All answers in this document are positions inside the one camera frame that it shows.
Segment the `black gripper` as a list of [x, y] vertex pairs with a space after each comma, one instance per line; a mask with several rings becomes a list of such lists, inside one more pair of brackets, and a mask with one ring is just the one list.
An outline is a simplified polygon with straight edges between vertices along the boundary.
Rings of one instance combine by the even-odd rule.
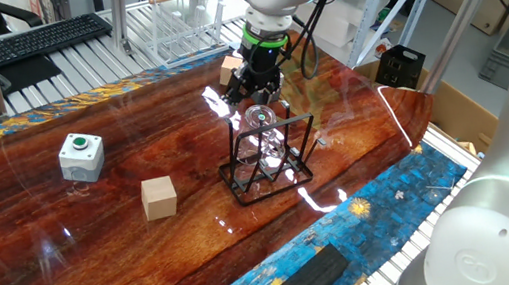
[[278, 56], [288, 46], [288, 39], [261, 45], [241, 45], [238, 54], [242, 56], [242, 63], [231, 71], [229, 84], [221, 96], [223, 102], [231, 107], [238, 106], [244, 97], [252, 97], [258, 105], [269, 104], [271, 91], [276, 91], [281, 82]]

